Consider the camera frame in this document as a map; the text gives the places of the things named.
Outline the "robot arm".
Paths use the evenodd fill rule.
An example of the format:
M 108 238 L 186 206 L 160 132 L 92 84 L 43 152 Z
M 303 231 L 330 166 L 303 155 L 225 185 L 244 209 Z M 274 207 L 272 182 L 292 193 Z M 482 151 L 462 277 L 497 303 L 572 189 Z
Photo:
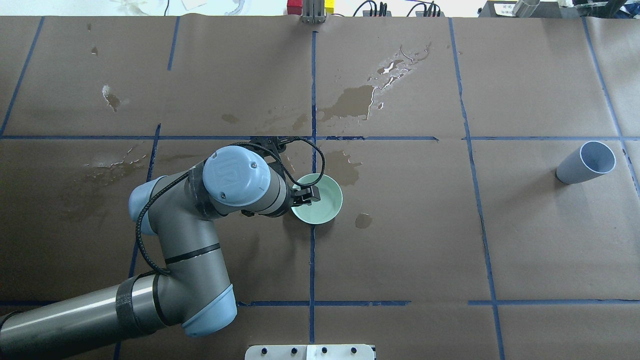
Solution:
M 3 360 L 60 360 L 181 325 L 204 337 L 237 316 L 215 219 L 235 212 L 275 218 L 320 200 L 317 183 L 286 183 L 279 150 L 223 146 L 183 173 L 136 187 L 128 210 L 150 271 L 119 285 L 1 318 Z

